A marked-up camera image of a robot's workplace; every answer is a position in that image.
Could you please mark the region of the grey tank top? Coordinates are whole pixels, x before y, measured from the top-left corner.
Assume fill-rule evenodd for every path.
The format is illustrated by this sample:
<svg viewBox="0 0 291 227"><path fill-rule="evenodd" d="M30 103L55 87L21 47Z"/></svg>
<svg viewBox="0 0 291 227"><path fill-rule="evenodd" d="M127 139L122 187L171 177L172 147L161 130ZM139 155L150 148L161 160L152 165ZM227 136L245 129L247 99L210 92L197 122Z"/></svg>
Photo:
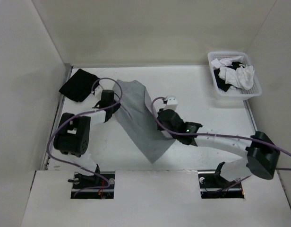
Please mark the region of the grey tank top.
<svg viewBox="0 0 291 227"><path fill-rule="evenodd" d="M146 87L137 80L125 82L118 79L117 82L113 90L117 95L122 92L122 97L115 117L138 149L153 164L175 140L166 138L157 130L151 112L152 100Z"/></svg>

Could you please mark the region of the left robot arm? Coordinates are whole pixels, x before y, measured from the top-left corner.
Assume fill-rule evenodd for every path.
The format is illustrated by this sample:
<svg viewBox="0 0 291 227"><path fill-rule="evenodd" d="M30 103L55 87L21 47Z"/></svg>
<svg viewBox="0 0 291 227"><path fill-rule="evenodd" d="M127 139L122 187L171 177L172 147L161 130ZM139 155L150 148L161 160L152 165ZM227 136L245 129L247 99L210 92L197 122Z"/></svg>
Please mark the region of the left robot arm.
<svg viewBox="0 0 291 227"><path fill-rule="evenodd" d="M81 158L88 148L91 125L107 122L120 108L121 98L122 94L117 95L113 90L104 90L101 94L100 101L90 111L78 114L64 113L57 130L48 141L47 153L50 158L88 172L84 177L84 183L89 188L108 188L111 183L97 170L92 171L77 163L53 156L50 151L50 146L53 146L63 155L72 155ZM100 179L103 180L104 185L99 185Z"/></svg>

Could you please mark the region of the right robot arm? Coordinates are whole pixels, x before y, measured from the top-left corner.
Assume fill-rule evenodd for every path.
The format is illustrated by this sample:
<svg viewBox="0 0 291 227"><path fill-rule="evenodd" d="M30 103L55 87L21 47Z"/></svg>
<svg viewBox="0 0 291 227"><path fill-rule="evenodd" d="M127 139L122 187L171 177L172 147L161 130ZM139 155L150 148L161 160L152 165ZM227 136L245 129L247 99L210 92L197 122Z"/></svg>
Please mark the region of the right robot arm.
<svg viewBox="0 0 291 227"><path fill-rule="evenodd" d="M245 140L222 138L199 123L183 121L171 109L160 109L157 120L158 130L184 145L214 148L240 156L236 161L219 163L214 174L205 177L203 184L226 189L236 179L251 175L265 180L272 180L274 177L280 152L270 147L272 142L263 132L257 131Z"/></svg>

